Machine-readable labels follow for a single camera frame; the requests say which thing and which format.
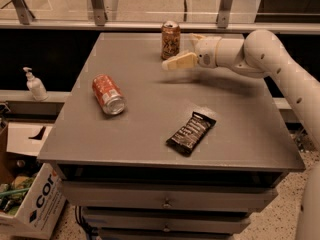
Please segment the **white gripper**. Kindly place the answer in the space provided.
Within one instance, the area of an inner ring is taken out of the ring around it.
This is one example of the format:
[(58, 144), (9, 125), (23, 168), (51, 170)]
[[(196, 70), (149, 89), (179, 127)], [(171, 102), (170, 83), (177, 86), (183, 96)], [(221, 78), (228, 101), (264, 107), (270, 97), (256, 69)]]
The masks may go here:
[(201, 34), (190, 34), (192, 44), (195, 46), (195, 53), (183, 51), (162, 62), (164, 70), (177, 70), (193, 68), (199, 63), (206, 68), (216, 68), (216, 53), (221, 37), (208, 36)]

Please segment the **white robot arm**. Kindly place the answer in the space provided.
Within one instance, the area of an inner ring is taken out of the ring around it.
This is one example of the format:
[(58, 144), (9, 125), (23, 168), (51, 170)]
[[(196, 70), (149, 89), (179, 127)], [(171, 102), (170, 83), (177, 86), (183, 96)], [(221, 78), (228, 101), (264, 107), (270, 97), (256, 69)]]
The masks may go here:
[[(268, 30), (247, 37), (192, 36), (193, 50), (182, 51), (162, 63), (165, 70), (227, 68), (250, 78), (271, 78), (292, 108), (316, 148), (320, 148), (320, 83), (287, 52)], [(320, 240), (320, 163), (308, 172), (301, 197), (297, 226), (263, 235), (251, 232), (241, 240)]]

